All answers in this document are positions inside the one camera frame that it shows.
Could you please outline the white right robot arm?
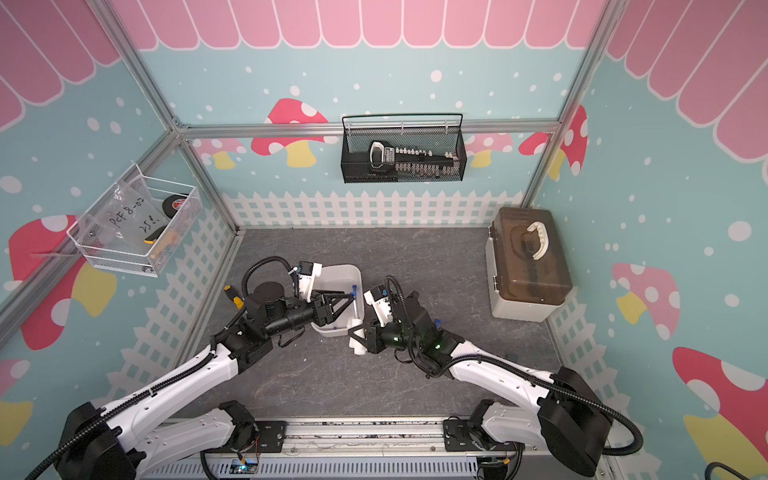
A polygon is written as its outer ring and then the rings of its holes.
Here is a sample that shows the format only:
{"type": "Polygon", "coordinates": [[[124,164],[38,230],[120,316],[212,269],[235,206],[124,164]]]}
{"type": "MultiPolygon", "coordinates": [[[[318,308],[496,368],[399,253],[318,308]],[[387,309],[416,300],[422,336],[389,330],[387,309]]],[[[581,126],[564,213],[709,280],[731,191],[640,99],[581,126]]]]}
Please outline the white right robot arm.
{"type": "Polygon", "coordinates": [[[569,470],[591,477],[602,457],[629,456],[643,447],[639,427],[604,404],[574,370],[536,370],[486,352],[438,326],[417,293],[369,291],[366,301],[374,318],[348,323],[356,354],[403,352],[427,378],[448,377],[496,395],[482,401],[466,422],[479,448],[544,447],[569,470]]]}

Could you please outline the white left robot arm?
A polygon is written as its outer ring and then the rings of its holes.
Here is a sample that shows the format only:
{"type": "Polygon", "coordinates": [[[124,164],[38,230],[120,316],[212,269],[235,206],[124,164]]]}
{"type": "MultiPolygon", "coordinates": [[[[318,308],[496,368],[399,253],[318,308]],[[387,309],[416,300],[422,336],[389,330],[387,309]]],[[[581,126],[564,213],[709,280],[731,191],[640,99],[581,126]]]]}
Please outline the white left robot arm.
{"type": "Polygon", "coordinates": [[[352,293],[303,287],[287,296],[280,283],[259,285],[192,359],[121,400],[103,407],[85,403],[73,410],[58,447],[29,478],[54,468],[62,479],[139,479],[209,450],[242,455],[259,444],[262,433],[250,411],[235,400],[190,420],[165,422],[203,393],[254,366],[282,335],[300,335],[309,324],[332,323],[354,299],[352,293]]]}

